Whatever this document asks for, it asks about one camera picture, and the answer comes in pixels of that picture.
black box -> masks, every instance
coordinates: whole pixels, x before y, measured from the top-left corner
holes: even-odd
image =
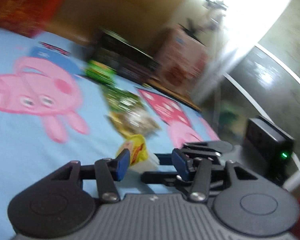
[[[106,29],[97,33],[90,47],[89,59],[113,68],[119,76],[138,84],[145,83],[159,65],[151,56]]]

red bag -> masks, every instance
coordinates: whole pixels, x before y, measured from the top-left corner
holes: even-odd
[[[0,0],[0,27],[33,37],[51,19],[62,0]]]

cartoon pig face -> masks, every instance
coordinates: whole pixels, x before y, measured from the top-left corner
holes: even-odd
[[[69,73],[36,57],[20,58],[15,72],[0,75],[0,111],[41,116],[48,135],[58,142],[65,141],[66,133],[57,114],[65,115],[78,132],[87,133],[84,120],[75,112],[81,97]]]

gray gripper base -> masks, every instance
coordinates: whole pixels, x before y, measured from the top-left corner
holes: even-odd
[[[207,206],[187,202],[181,194],[127,194],[104,204],[92,221],[58,240],[250,240],[213,218]],[[290,233],[263,240],[295,240]],[[13,240],[34,240],[16,235]]]

brown wall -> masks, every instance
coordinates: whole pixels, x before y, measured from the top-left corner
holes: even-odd
[[[182,0],[64,0],[46,30],[86,45],[97,26],[145,48]]]

